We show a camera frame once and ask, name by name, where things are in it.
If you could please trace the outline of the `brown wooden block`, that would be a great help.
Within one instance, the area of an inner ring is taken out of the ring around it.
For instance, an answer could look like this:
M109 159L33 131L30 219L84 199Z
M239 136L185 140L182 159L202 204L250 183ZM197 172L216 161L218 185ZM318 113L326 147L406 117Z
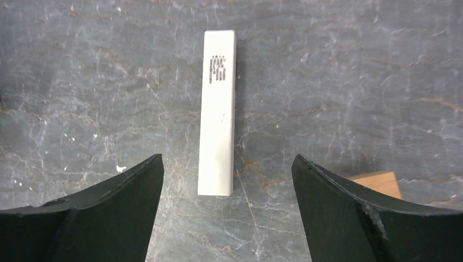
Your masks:
M350 180L393 198L402 199L402 194L393 171L375 171L352 176Z

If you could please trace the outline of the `white black remote control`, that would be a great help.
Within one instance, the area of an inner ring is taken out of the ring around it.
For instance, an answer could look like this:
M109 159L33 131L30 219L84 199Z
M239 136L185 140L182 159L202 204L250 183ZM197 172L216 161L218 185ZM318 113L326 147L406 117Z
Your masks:
M204 33L198 195L233 192L236 33Z

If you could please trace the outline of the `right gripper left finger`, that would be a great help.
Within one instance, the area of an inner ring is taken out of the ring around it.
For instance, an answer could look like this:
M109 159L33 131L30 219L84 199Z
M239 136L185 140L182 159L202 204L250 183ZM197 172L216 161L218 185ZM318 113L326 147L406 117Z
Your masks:
M1 211L1 261L144 261L163 179L154 154L74 194Z

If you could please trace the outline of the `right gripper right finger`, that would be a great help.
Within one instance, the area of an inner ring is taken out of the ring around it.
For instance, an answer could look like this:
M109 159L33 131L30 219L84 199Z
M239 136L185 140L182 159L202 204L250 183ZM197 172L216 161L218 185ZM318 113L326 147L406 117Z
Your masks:
M292 178L313 261L462 261L462 212L387 196L303 155Z

